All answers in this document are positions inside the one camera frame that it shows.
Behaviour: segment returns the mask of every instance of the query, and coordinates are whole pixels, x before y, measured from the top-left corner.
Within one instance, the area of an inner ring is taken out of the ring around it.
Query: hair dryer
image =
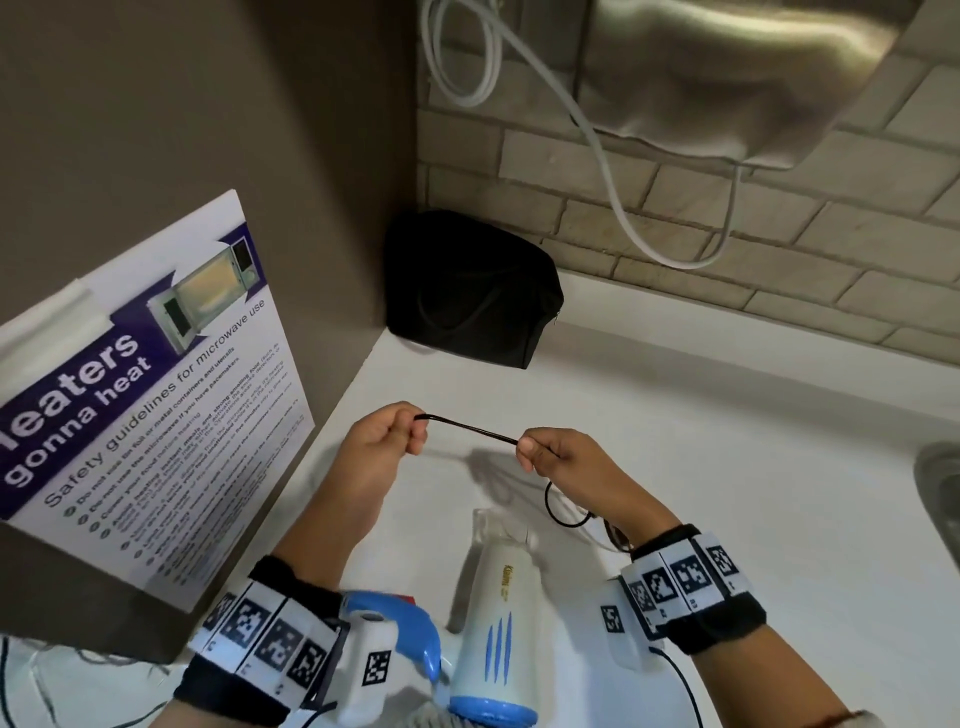
[[[396,623],[396,651],[417,663],[430,682],[450,683],[451,713],[494,728],[537,723],[537,615],[540,571],[526,544],[503,522],[485,516],[483,551],[460,635],[437,627],[420,607],[376,592],[351,592],[348,614],[376,613]]]

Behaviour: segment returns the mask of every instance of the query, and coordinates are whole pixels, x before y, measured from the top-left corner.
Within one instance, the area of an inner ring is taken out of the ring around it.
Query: white cord
[[[587,117],[577,106],[577,102],[567,92],[567,90],[557,81],[557,77],[546,67],[530,47],[520,40],[516,34],[510,30],[510,27],[504,23],[497,12],[497,0],[487,0],[487,5],[479,0],[423,0],[420,7],[420,39],[423,43],[423,54],[426,56],[426,64],[430,73],[443,92],[452,103],[459,107],[470,108],[482,104],[493,92],[496,86],[497,77],[500,75],[500,64],[503,60],[503,39],[516,48],[516,51],[530,63],[531,67],[540,74],[548,86],[557,94],[557,97],[563,102],[564,107],[573,117],[574,123],[583,132],[587,144],[596,156],[597,164],[600,165],[600,174],[603,177],[604,185],[607,187],[607,195],[610,198],[610,205],[613,208],[613,214],[616,216],[620,227],[627,233],[627,236],[633,243],[645,254],[653,258],[657,263],[661,263],[669,268],[677,268],[683,271],[692,271],[698,268],[706,268],[714,262],[724,252],[727,247],[727,240],[730,237],[730,230],[733,223],[733,211],[736,208],[736,193],[740,186],[740,166],[736,164],[733,167],[733,180],[730,185],[730,199],[727,205],[727,215],[724,218],[723,230],[720,233],[720,242],[712,254],[701,260],[674,260],[663,253],[654,250],[646,240],[640,237],[634,230],[634,226],[627,219],[627,213],[620,203],[620,197],[616,193],[616,186],[613,183],[613,174],[610,170],[610,164],[607,162],[607,155],[600,144],[593,127],[587,121]],[[484,73],[480,84],[469,93],[466,93],[454,84],[444,71],[444,64],[441,58],[443,49],[441,48],[441,35],[444,29],[444,18],[446,11],[451,3],[459,3],[464,6],[480,21],[484,37]]]

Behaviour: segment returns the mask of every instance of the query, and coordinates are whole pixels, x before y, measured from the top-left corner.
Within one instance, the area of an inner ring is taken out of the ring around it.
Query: black pouch
[[[399,216],[384,266],[392,333],[492,364],[526,369],[564,304],[546,251],[457,212]]]

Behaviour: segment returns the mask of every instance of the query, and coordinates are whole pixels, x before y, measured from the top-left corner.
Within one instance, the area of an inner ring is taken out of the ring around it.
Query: safety guidelines poster
[[[232,191],[0,328],[0,518],[183,611],[312,429]]]

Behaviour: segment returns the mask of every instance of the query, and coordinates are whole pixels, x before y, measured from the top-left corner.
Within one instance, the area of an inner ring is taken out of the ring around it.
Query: wristband
[[[683,653],[738,640],[766,623],[750,581],[713,534],[677,526],[632,556],[621,584],[634,611],[648,634],[666,635]]]
[[[197,654],[174,697],[263,726],[279,725],[304,699],[322,703],[348,631],[337,618],[341,601],[276,557],[261,559],[190,640]]]

